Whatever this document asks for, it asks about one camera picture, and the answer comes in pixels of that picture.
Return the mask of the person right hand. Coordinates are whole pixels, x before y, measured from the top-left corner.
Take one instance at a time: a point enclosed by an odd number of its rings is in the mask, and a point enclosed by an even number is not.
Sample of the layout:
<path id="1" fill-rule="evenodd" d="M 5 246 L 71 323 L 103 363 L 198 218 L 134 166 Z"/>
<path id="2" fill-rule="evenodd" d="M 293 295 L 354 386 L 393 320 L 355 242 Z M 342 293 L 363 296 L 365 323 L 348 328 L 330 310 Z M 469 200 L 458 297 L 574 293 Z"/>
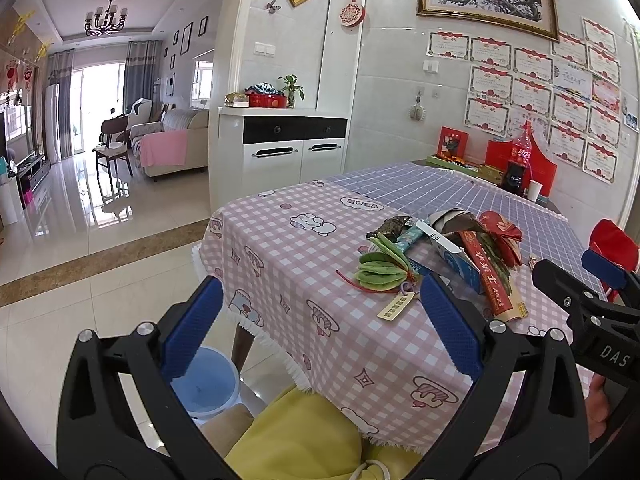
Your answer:
<path id="1" fill-rule="evenodd" d="M 610 414 L 610 404 L 604 391 L 605 378 L 594 374 L 586 397 L 586 414 L 588 422 L 589 441 L 602 437 L 606 430 L 606 421 Z"/>

